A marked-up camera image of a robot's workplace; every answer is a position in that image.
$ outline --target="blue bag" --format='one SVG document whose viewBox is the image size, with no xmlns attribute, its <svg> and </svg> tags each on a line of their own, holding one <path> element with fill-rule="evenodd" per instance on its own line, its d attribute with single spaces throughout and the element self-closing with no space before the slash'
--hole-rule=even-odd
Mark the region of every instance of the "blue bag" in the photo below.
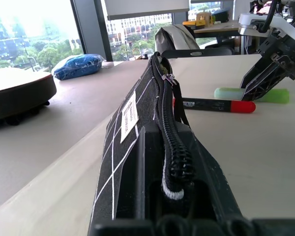
<svg viewBox="0 0 295 236">
<path fill-rule="evenodd" d="M 102 61 L 102 56 L 98 54 L 70 56 L 60 61 L 53 68 L 52 74 L 59 80 L 94 74 L 102 67 Z"/>
</svg>

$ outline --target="zipper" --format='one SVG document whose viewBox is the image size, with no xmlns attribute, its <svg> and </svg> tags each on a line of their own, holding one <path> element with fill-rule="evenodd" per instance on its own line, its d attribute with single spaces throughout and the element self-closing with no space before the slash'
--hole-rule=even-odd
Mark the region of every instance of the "zipper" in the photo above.
<svg viewBox="0 0 295 236">
<path fill-rule="evenodd" d="M 163 126 L 163 139 L 168 144 L 167 153 L 170 156 L 170 162 L 166 168 L 169 168 L 170 182 L 173 184 L 191 183 L 194 177 L 194 167 L 192 156 L 188 148 L 184 145 L 178 135 L 176 121 L 173 114 L 173 91 L 177 86 L 171 74 L 162 74 L 159 65 L 154 60 L 159 76 L 164 82 L 163 97 L 160 111 L 161 123 Z"/>
</svg>

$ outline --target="black cable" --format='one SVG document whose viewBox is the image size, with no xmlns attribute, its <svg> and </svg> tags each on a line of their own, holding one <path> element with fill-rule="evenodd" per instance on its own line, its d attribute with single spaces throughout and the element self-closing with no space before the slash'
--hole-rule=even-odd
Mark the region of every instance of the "black cable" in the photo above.
<svg viewBox="0 0 295 236">
<path fill-rule="evenodd" d="M 277 2 L 278 0 L 273 0 L 272 3 L 271 3 L 271 7 L 270 7 L 270 10 L 269 10 L 269 13 L 268 13 L 268 16 L 265 20 L 265 23 L 264 25 L 259 29 L 259 32 L 260 33 L 265 33 L 267 32 L 267 30 L 269 29 L 269 26 L 270 26 L 270 23 L 273 19 L 273 16 L 274 16 L 274 12 L 275 12 L 275 9 L 276 9 L 276 5 L 277 5 Z"/>
</svg>

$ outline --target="window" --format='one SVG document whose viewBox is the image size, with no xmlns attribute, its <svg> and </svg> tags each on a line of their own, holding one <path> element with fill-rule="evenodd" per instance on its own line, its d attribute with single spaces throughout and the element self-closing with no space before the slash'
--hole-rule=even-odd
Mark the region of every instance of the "window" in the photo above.
<svg viewBox="0 0 295 236">
<path fill-rule="evenodd" d="M 60 60 L 82 54 L 75 25 L 67 0 L 0 1 L 0 68 L 50 72 Z"/>
<path fill-rule="evenodd" d="M 213 2 L 203 2 L 203 3 L 193 3 L 189 2 L 190 11 L 188 12 L 188 20 L 195 21 L 197 18 L 197 14 L 200 12 L 215 12 L 220 10 L 222 7 L 222 3 L 220 1 Z M 201 49 L 205 48 L 205 46 L 216 43 L 216 38 L 196 38 L 197 44 Z"/>
<path fill-rule="evenodd" d="M 107 20 L 104 0 L 101 0 L 101 3 L 104 10 L 106 25 L 115 24 L 117 26 L 122 26 L 122 20 Z M 119 44 L 112 45 L 111 43 L 110 45 L 114 61 L 134 60 L 135 56 L 143 54 L 148 54 L 149 56 L 152 55 L 155 51 L 154 36 L 160 27 L 170 25 L 172 23 L 172 15 L 163 14 L 123 20 L 125 22 L 129 22 L 130 26 L 126 28 L 126 31 L 124 31 L 121 27 L 117 27 L 117 31 L 114 32 L 114 34 L 116 33 L 120 35 Z"/>
</svg>

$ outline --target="white grid pattern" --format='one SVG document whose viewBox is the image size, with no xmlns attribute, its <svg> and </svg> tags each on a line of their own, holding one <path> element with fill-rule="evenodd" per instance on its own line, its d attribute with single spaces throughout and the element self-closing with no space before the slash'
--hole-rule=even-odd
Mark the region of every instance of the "white grid pattern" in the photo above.
<svg viewBox="0 0 295 236">
<path fill-rule="evenodd" d="M 144 72 L 144 74 L 140 77 L 140 79 L 141 79 L 142 77 L 145 76 L 145 74 L 149 71 L 150 68 L 151 68 L 151 66 L 150 66 L 150 67 Z M 142 96 L 144 95 L 144 93 L 146 92 L 146 90 L 147 90 L 147 88 L 148 88 L 150 82 L 151 82 L 152 79 L 154 79 L 154 78 L 155 78 L 155 77 L 152 77 L 152 78 L 149 80 L 149 82 L 148 82 L 147 85 L 145 86 L 145 88 L 144 88 L 144 90 L 143 90 L 141 96 L 139 97 L 138 101 L 136 102 L 136 104 L 138 104 L 138 102 L 141 100 L 141 98 L 142 98 Z M 134 91 L 135 91 L 135 89 L 138 87 L 138 85 L 139 85 L 140 83 L 141 83 L 141 81 L 139 81 L 139 82 L 136 84 L 136 86 L 135 86 L 135 88 L 134 88 Z M 110 132 L 111 132 L 111 130 L 112 130 L 112 128 L 113 128 L 113 125 L 115 125 L 114 133 L 113 133 L 113 139 L 112 139 L 112 141 L 110 142 L 109 146 L 107 147 L 107 149 L 106 149 L 106 151 L 105 151 L 105 153 L 104 153 L 104 156 L 103 156 L 103 158 L 102 158 L 102 162 L 101 162 L 101 165 L 102 165 L 102 163 L 103 163 L 103 161 L 104 161 L 104 159 L 105 159 L 105 156 L 106 156 L 106 154 L 107 154 L 107 151 L 108 151 L 109 148 L 112 146 L 112 174 L 111 174 L 111 175 L 109 176 L 109 178 L 106 180 L 106 182 L 104 183 L 103 187 L 102 187 L 101 190 L 98 192 L 98 194 L 97 194 L 97 190 L 96 190 L 96 194 L 95 194 L 96 197 L 95 197 L 95 201 L 94 201 L 94 204 L 93 204 L 93 210 L 92 210 L 92 216 L 91 216 L 91 218 L 93 218 L 93 215 L 94 215 L 94 209 L 95 209 L 95 204 L 96 204 L 97 200 L 99 199 L 99 197 L 100 197 L 102 191 L 104 190 L 104 188 L 106 187 L 106 185 L 108 184 L 108 182 L 110 181 L 110 179 L 112 179 L 112 189 L 113 189 L 113 191 L 112 191 L 112 195 L 113 195 L 112 219 L 114 219 L 114 212 L 115 212 L 114 174 L 115 174 L 115 172 L 117 171 L 117 169 L 119 168 L 119 166 L 123 163 L 123 161 L 125 160 L 125 158 L 127 157 L 127 155 L 129 154 L 129 151 L 132 149 L 132 147 L 133 147 L 134 144 L 136 143 L 136 141 L 137 141 L 137 139 L 138 139 L 138 136 L 139 136 L 138 126 L 135 125 L 136 139 L 131 143 L 131 145 L 129 146 L 127 152 L 125 153 L 125 155 L 123 156 L 123 158 L 121 159 L 121 161 L 118 163 L 118 165 L 116 166 L 116 168 L 114 168 L 114 160 L 113 160 L 113 158 L 114 158 L 114 140 L 115 140 L 115 137 L 117 136 L 117 134 L 119 133 L 119 131 L 121 130 L 121 127 L 119 127 L 119 129 L 118 129 L 117 132 L 116 132 L 117 120 L 118 120 L 118 117 L 119 117 L 119 115 L 120 115 L 120 111 L 122 111 L 121 106 L 119 107 L 119 110 L 118 110 L 118 112 L 117 112 L 116 120 L 113 122 L 111 128 L 110 128 L 109 131 L 106 133 L 105 140 L 107 139 L 108 135 L 110 134 Z"/>
</svg>

